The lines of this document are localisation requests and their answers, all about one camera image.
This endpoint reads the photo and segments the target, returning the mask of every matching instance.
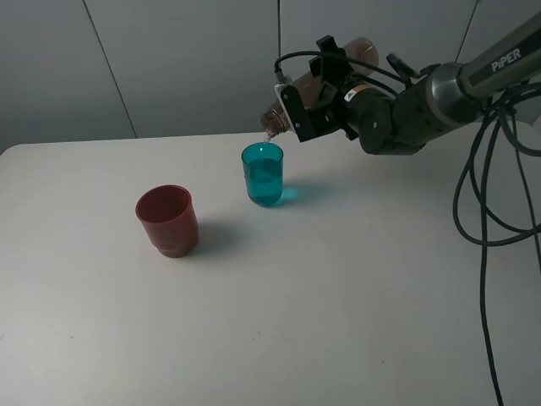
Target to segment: white table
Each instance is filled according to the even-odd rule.
[[[245,193],[240,152],[261,134],[6,151],[0,405],[494,405],[480,250],[451,219],[476,128],[410,157],[284,135],[300,198],[275,209]],[[513,162],[495,160],[499,210],[521,190]],[[134,215],[159,184],[194,197],[201,242],[188,258],[161,256]],[[526,227],[523,201],[507,218]],[[477,232],[470,192],[461,211]],[[541,404],[531,241],[489,252],[487,291],[505,400]]]

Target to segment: bottle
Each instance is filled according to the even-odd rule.
[[[378,52],[375,49],[374,44],[366,38],[357,38],[349,42],[343,48],[346,51],[346,55],[350,58],[359,59],[363,62],[370,63],[371,65],[378,66],[380,61]],[[371,69],[363,66],[352,64],[352,68],[365,76],[372,73]],[[304,106],[312,107],[318,99],[320,77],[315,78],[308,72],[295,80],[293,85],[297,88]],[[270,140],[281,133],[285,133],[290,129],[286,114],[278,100],[276,100],[261,116],[260,121],[264,131],[267,133],[267,140]]]

